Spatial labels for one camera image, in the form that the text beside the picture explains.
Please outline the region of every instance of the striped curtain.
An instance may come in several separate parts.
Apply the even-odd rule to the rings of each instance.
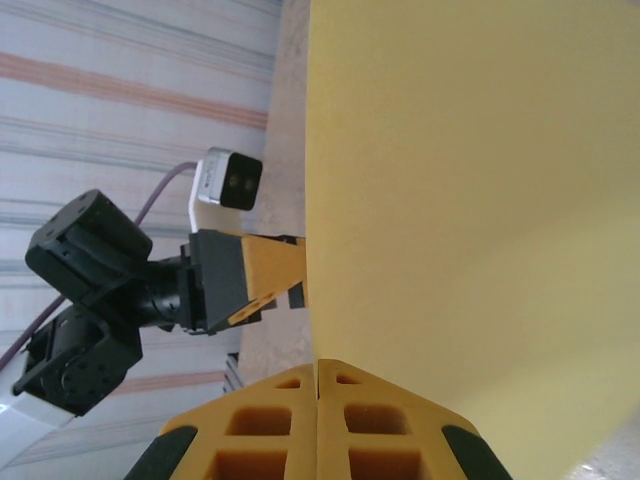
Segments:
[[[280,11],[280,0],[0,0],[0,349],[55,297],[23,259],[66,202],[99,188],[134,216],[167,170],[211,146],[261,158]],[[190,186],[177,178],[143,223],[153,258],[185,243]],[[238,335],[145,330],[125,383],[0,479],[122,477],[167,418],[222,394]]]

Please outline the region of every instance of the square hole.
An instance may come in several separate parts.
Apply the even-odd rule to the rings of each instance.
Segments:
[[[289,435],[291,410],[284,407],[248,407],[238,410],[227,435]]]
[[[404,414],[387,405],[347,405],[344,408],[344,420],[351,433],[410,433]]]
[[[218,452],[210,480],[284,480],[287,452]]]
[[[352,480],[429,480],[420,452],[349,449]]]

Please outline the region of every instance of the camera lens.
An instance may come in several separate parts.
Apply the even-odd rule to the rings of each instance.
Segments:
[[[229,178],[229,186],[236,188],[238,185],[240,185],[240,177],[238,177],[238,175],[231,175]]]

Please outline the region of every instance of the wooden floor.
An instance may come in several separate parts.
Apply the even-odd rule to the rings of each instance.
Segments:
[[[265,170],[260,185],[257,231],[304,236],[304,150],[307,37],[310,0],[285,0],[273,93]],[[243,380],[253,383],[310,363],[308,310],[290,310],[287,296],[263,321],[244,327],[240,353]]]

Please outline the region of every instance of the yellow wall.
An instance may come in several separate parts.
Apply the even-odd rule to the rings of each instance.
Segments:
[[[316,356],[559,478],[640,400],[640,8],[320,0],[311,23]]]

